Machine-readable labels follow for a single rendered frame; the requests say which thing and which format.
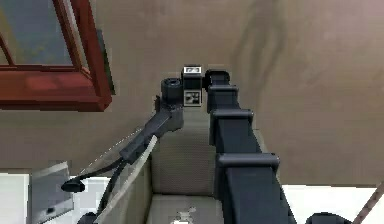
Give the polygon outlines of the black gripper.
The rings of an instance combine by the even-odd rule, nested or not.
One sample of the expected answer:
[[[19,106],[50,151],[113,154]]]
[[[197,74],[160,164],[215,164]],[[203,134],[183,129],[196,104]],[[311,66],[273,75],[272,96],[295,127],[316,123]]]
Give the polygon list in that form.
[[[161,95],[155,101],[156,113],[142,131],[120,151],[124,161],[133,164],[145,151],[153,136],[161,138],[167,132],[183,127],[183,85],[180,78],[161,81]]]

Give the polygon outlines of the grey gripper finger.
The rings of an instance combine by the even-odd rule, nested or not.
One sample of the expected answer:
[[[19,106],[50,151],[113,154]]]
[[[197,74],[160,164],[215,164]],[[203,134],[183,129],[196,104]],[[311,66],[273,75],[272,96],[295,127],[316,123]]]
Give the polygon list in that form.
[[[84,214],[80,219],[79,221],[77,222],[77,224],[94,224],[95,220],[97,219],[97,217],[102,213],[102,211],[107,207],[107,204],[108,204],[108,201],[109,201],[109,198],[112,194],[112,191],[116,185],[116,182],[120,176],[120,174],[122,173],[122,171],[124,170],[124,168],[126,167],[127,165],[127,162],[126,161],[123,161],[121,162],[116,170],[114,171],[112,177],[110,178],[109,182],[108,182],[108,185],[103,193],[103,196],[100,200],[100,203],[99,203],[99,206],[98,206],[98,209],[97,209],[97,212],[94,213],[94,212],[88,212],[86,214]]]
[[[78,175],[74,178],[71,178],[71,179],[65,181],[61,185],[61,189],[65,192],[71,192],[71,193],[83,192],[85,190],[85,185],[83,184],[84,179],[88,179],[90,177],[96,177],[96,176],[101,175],[103,173],[106,173],[108,171],[114,170],[114,173],[113,173],[113,175],[112,175],[112,177],[108,183],[108,189],[112,190],[116,184],[116,181],[117,181],[121,171],[124,169],[126,164],[127,164],[127,161],[125,159],[119,158],[108,166],[105,166],[103,168],[97,169],[97,170],[92,171],[92,172]]]

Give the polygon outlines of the grey box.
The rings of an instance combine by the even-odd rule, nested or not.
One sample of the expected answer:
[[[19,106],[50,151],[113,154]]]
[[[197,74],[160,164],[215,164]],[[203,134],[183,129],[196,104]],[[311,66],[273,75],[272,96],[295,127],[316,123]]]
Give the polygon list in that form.
[[[67,162],[29,175],[26,224],[44,224],[74,209],[73,195],[61,189],[69,179]]]

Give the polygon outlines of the red framed window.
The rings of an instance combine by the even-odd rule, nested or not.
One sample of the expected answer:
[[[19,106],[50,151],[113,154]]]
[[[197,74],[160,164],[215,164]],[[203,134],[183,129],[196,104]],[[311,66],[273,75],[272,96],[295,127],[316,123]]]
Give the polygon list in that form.
[[[0,0],[0,110],[102,112],[113,95],[90,0]]]

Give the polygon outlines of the black rounded object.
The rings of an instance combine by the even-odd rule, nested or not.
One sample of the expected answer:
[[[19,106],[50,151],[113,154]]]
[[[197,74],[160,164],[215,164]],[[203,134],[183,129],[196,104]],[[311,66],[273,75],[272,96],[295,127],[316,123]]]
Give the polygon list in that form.
[[[352,222],[333,213],[314,213],[305,224],[352,224]]]

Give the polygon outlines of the brown thin pole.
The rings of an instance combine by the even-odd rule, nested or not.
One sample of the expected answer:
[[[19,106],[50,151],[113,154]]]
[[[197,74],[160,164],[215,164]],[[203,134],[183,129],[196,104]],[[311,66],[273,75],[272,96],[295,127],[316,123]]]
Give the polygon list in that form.
[[[354,218],[352,224],[362,224],[366,219],[381,197],[384,195],[384,181],[377,185],[377,188],[372,193],[370,198],[366,201],[362,209],[359,211],[357,216]]]

